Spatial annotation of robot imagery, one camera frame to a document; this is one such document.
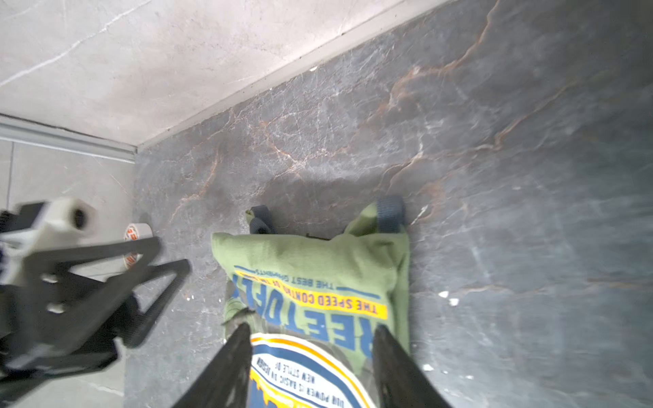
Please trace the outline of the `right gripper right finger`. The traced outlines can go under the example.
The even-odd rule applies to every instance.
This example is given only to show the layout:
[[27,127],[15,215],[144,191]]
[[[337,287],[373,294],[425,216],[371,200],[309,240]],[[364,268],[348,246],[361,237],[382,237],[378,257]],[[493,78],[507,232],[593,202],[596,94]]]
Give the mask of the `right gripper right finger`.
[[451,408],[387,326],[375,329],[372,365],[381,407]]

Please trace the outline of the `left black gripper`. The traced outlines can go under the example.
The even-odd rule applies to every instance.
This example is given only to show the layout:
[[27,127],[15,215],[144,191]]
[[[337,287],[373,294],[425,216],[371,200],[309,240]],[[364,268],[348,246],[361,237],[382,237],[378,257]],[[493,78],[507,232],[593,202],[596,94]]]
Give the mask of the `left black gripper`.
[[[187,259],[150,266],[156,237],[83,246],[95,211],[74,197],[1,215],[1,401],[106,369],[116,341],[139,348],[190,275]],[[137,285],[173,275],[142,311]]]

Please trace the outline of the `green tank top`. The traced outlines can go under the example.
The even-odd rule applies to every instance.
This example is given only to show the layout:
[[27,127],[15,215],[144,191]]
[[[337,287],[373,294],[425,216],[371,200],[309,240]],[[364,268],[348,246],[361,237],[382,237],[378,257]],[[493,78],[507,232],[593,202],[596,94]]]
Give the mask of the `green tank top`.
[[251,330],[250,407],[376,407],[372,343],[409,343],[409,236],[401,198],[366,207],[330,239],[277,234],[265,207],[246,235],[215,233],[224,325]]

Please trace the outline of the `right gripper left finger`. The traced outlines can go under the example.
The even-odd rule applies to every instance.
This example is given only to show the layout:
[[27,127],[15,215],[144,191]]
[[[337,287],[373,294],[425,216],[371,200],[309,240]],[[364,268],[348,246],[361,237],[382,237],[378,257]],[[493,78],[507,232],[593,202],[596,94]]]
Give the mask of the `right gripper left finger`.
[[241,323],[173,407],[246,407],[252,357],[251,328]]

